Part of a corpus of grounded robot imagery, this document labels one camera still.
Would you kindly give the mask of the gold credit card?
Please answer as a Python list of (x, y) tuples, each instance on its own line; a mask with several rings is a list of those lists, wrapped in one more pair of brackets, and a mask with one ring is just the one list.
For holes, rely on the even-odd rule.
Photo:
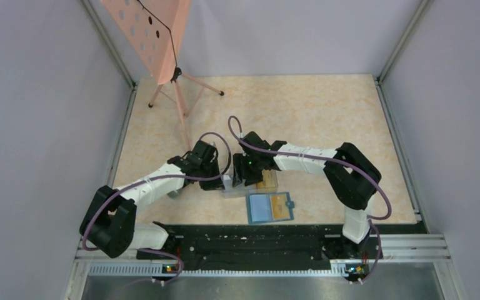
[(274, 220), (289, 220), (292, 218), (289, 200), (286, 193), (273, 194), (269, 198), (271, 206), (271, 216)]
[(275, 170), (263, 170), (262, 181), (256, 184), (258, 193), (275, 193), (278, 190), (278, 180)]

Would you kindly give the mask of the clear plastic card box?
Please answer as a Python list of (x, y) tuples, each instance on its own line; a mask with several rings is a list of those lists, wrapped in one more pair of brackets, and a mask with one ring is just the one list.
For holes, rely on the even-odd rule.
[(258, 193), (256, 185), (245, 186), (244, 182), (237, 187), (232, 187), (233, 175), (231, 173), (225, 174), (222, 177), (224, 183), (224, 190), (222, 190), (223, 198), (243, 198), (248, 194), (268, 194), (268, 193)]

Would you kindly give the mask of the blue leather card holder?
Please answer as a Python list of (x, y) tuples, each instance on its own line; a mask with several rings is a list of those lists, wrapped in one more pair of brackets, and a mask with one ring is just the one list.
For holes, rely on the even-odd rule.
[[(292, 218), (289, 220), (274, 220), (271, 216), (270, 196), (278, 193), (286, 193), (288, 195), (290, 212)], [(249, 194), (246, 196), (246, 208), (247, 208), (247, 222), (250, 225), (256, 224), (268, 224), (278, 223), (283, 221), (294, 220), (294, 208), (295, 203), (291, 199), (289, 192), (274, 192), (269, 194)]]

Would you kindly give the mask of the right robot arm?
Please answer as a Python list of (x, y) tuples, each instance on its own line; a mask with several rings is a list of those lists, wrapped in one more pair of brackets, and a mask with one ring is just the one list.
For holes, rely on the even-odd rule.
[(359, 257), (367, 248), (371, 222), (369, 201), (385, 192), (379, 187), (379, 170), (352, 143), (336, 149), (301, 147), (286, 141), (269, 144), (251, 131), (237, 138), (255, 169), (300, 171), (326, 178), (337, 199), (344, 205), (341, 248), (350, 258)]

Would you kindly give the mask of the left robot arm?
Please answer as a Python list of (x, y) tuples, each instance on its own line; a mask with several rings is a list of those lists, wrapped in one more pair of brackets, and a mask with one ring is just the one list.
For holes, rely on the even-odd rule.
[(197, 141), (183, 156), (168, 159), (159, 169), (126, 186), (107, 185), (94, 194), (79, 227), (87, 251), (100, 250), (117, 258), (127, 249), (152, 249), (160, 258), (175, 251), (173, 234), (158, 224), (138, 225), (137, 215), (159, 198), (199, 183), (204, 191), (223, 189), (218, 150)]

